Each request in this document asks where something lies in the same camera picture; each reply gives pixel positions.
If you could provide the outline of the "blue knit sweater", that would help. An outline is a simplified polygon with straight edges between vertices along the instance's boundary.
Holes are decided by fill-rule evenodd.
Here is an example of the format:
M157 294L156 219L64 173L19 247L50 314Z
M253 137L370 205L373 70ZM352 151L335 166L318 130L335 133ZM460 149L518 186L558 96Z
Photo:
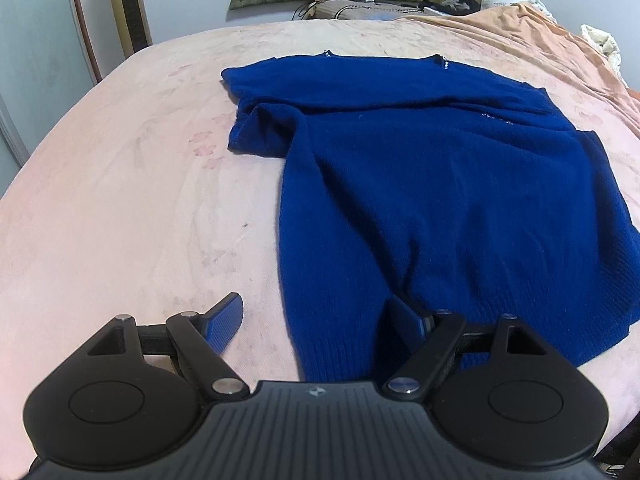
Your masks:
M638 320L639 233L608 156L544 90L438 55L221 76L232 151L284 159L280 279L307 380L376 374L390 298L514 314L575 365Z

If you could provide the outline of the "black clothing on pillow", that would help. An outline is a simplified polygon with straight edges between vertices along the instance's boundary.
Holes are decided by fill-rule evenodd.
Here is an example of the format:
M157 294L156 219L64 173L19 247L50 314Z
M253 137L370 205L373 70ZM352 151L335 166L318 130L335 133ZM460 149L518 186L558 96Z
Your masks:
M480 3L476 0L444 0L442 2L422 0L419 2L418 8L421 11L430 9L442 14L463 16L478 12Z

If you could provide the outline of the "pink floral bed sheet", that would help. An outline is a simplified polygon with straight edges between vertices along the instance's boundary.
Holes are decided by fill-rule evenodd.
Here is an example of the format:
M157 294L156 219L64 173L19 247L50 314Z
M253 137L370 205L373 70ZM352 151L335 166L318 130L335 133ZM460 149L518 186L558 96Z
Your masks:
M1 200L2 477L23 477L35 457L29 393L115 315L155 324L238 292L226 361L250 384L298 378L277 271L283 162L229 152L222 70L326 51L457 61L451 37L408 18L222 28L142 50L89 91ZM636 214L639 111L539 72L527 83L600 136Z

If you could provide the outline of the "peach blanket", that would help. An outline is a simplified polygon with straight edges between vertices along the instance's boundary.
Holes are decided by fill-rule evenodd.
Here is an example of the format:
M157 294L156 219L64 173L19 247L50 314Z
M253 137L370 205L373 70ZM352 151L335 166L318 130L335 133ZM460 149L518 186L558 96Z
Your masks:
M412 16L409 20L441 34L449 32L452 37L445 44L457 61L495 68L501 75L527 82L533 80L533 72L539 72L581 92L639 110L639 92L624 86L602 54L526 4L465 18Z

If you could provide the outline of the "frosted glass wardrobe door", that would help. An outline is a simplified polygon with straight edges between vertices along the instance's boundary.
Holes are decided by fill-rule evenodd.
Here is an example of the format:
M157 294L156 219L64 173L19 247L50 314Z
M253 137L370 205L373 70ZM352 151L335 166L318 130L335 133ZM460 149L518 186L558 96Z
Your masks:
M96 84L74 0L1 0L1 189Z

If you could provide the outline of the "cream crumpled duvet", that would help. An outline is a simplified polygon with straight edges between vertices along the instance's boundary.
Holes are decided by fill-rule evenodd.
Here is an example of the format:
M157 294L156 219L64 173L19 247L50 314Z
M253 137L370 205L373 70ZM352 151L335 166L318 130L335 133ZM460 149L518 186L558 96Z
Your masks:
M620 46L612 34L587 24L581 24L580 36L606 59L612 70L620 69L622 65Z

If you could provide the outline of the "brown striped pillow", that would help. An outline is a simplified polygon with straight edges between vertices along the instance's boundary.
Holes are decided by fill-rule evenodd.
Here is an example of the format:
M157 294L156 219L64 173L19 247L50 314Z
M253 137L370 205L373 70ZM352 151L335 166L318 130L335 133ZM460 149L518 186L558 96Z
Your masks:
M415 3L381 0L314 0L295 14L296 20L394 20L423 15Z

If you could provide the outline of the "gold tower fan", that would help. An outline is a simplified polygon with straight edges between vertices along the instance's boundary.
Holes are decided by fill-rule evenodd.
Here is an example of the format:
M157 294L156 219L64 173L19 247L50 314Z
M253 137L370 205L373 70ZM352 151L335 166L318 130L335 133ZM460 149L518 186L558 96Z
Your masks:
M111 0L122 52L130 58L152 44L143 0Z

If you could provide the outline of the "white quilt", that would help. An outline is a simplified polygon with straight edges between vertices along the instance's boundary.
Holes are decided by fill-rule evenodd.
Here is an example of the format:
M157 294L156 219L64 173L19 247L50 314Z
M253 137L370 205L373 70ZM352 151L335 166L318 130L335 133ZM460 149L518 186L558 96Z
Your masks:
M486 10L489 8L494 8L495 6L514 6L514 4L524 3L532 8L536 9L538 12L544 14L547 18L553 18L552 14L549 12L547 7L542 3L541 0L482 0L480 3L480 8L482 10Z

